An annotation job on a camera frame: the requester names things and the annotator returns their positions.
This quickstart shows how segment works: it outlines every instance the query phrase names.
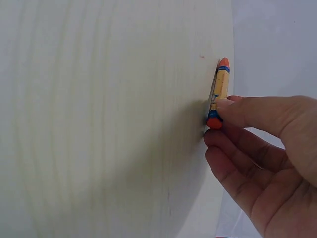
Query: crayon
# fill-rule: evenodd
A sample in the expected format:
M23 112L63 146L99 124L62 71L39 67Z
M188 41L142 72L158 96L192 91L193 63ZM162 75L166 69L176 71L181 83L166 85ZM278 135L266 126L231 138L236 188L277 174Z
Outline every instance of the crayon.
M206 125L210 129L220 129L222 127L222 118L218 115L216 104L218 99L227 98L229 84L230 66L228 58L222 58L217 69L217 75L214 83L214 90L211 98Z

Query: fingernail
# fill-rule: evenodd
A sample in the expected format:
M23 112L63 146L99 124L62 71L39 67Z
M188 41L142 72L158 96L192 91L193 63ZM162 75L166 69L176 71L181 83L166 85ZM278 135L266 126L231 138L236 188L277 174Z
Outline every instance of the fingernail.
M234 101L229 100L229 99L219 99L217 101L217 108L226 108L230 104L233 104L233 103L234 103Z

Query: crayon tip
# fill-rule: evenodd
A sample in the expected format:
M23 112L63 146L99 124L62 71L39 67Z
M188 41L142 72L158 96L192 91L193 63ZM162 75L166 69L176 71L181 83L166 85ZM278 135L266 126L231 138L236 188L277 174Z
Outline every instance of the crayon tip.
M206 125L210 129L220 129L222 127L222 122L218 118L208 118Z
M222 58L222 60L219 63L219 67L221 67L221 66L226 66L226 67L230 68L228 58L226 58L226 57Z

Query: blue stripe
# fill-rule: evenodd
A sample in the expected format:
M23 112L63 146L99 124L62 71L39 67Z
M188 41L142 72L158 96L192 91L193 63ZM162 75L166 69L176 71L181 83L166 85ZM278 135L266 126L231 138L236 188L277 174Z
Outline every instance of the blue stripe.
M210 110L208 112L207 120L209 118L218 118L221 122L223 122L222 118L219 116L219 114L216 110Z
M220 71L220 70L225 70L225 71L227 71L228 73L230 73L230 69L229 69L228 67L226 67L226 66L221 66L221 67L219 67L219 68L218 68L218 71Z

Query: white surface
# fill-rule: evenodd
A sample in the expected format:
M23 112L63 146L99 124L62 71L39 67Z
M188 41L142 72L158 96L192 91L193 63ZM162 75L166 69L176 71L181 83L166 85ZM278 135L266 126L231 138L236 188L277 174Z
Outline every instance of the white surface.
M0 33L2 237L214 235L202 118L230 0L2 0Z
M317 2L234 0L232 8L234 93L241 96L307 95L317 98ZM254 132L282 147L277 138ZM240 211L225 193L217 234L260 237Z

